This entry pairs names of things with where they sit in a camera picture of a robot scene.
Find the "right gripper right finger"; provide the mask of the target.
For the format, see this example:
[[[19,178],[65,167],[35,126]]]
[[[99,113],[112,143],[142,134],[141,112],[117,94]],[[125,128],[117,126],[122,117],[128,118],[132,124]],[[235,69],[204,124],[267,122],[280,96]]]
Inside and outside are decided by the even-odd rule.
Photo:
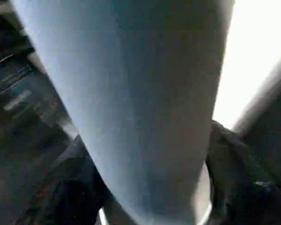
[[[281,225],[277,182],[235,133],[213,121],[207,154],[210,225]]]

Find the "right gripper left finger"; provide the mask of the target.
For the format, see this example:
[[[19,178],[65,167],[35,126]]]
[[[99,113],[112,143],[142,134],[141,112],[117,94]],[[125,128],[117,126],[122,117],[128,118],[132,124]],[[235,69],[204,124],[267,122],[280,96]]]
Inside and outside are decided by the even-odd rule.
[[[32,196],[17,225],[97,225],[109,190],[78,135]]]

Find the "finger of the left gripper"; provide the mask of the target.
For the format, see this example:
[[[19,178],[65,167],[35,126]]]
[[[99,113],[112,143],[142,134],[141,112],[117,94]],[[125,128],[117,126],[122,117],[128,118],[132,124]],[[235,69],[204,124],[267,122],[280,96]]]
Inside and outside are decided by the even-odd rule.
[[[0,52],[0,109],[12,117],[32,113],[50,127],[71,124],[50,79],[24,52]]]

